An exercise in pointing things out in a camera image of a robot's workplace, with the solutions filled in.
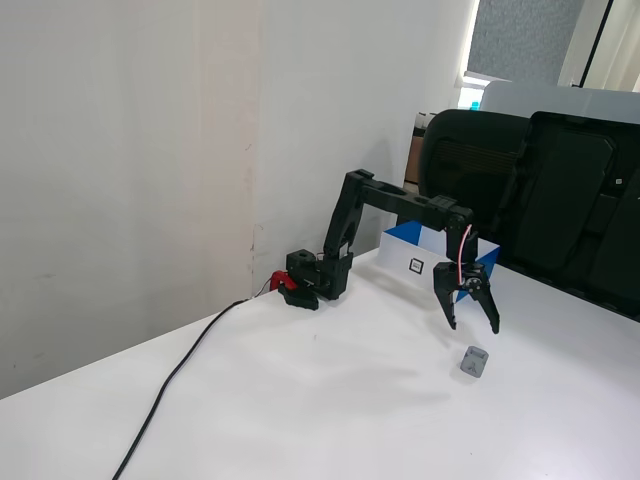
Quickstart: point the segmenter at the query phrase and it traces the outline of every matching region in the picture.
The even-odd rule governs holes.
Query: black office chair
[[[640,321],[640,125],[446,111],[420,193],[472,208],[500,264]]]

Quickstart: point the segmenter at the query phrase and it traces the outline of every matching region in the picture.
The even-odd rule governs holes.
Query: table surface
[[[496,267],[501,333],[467,300],[454,332],[373,255],[317,312],[272,293],[223,317],[122,478],[639,478],[639,324]],[[0,401],[0,478],[111,478],[206,321]]]

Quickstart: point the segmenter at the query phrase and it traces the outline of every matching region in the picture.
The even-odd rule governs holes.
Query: black robotic arm
[[[484,265],[476,263],[478,232],[471,226],[473,212],[447,197],[422,197],[379,182],[366,170],[347,173],[331,217],[322,258],[307,250],[287,255],[287,274],[293,282],[280,285],[278,290],[288,304],[317,309],[318,295],[335,300],[345,291],[353,263],[350,247],[365,204],[415,220],[433,230],[446,230],[446,255],[451,262],[437,264],[433,280],[449,325],[455,330],[453,294],[464,290],[480,303],[493,332],[498,333],[500,315],[491,295],[489,278]]]

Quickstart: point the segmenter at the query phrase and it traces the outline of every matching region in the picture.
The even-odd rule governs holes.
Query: red wire
[[[460,242],[460,250],[458,250],[458,285],[462,285],[462,250],[464,250],[464,242],[469,236],[469,232],[471,231],[471,225],[467,227],[462,236],[462,242]]]

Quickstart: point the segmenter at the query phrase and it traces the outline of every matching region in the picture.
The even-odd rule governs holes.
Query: gray cube
[[[460,370],[472,377],[480,378],[487,360],[489,360],[487,352],[478,347],[469,347],[460,364]]]

